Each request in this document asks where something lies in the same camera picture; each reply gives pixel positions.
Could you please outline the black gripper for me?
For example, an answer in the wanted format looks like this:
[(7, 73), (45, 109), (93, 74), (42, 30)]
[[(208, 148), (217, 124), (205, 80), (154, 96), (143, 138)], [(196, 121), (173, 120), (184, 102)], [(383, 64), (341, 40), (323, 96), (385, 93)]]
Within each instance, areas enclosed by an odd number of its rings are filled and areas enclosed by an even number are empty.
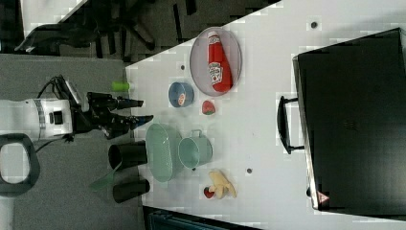
[[(111, 113), (114, 109), (141, 107), (144, 102), (131, 99), (114, 99), (110, 94), (88, 92), (88, 109), (83, 111), (81, 105), (69, 97), (69, 104), (72, 112), (73, 132), (65, 135), (66, 140), (73, 140), (76, 134), (87, 133), (93, 129), (101, 130), (107, 140), (114, 138), (112, 121), (115, 115)], [(116, 121), (122, 127), (133, 130), (152, 121), (153, 115), (146, 116), (118, 116)]]

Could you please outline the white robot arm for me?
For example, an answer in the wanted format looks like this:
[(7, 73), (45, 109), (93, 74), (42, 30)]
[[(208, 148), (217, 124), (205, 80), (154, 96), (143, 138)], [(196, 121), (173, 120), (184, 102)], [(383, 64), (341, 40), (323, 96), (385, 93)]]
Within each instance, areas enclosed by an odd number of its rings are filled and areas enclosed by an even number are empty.
[(153, 119), (152, 115), (123, 116), (113, 110), (141, 107), (143, 101), (114, 98), (111, 94), (88, 92), (88, 109), (81, 110), (75, 100), (28, 99), (1, 101), (1, 133), (24, 133), (32, 141), (72, 139), (97, 129), (107, 140), (127, 134)]

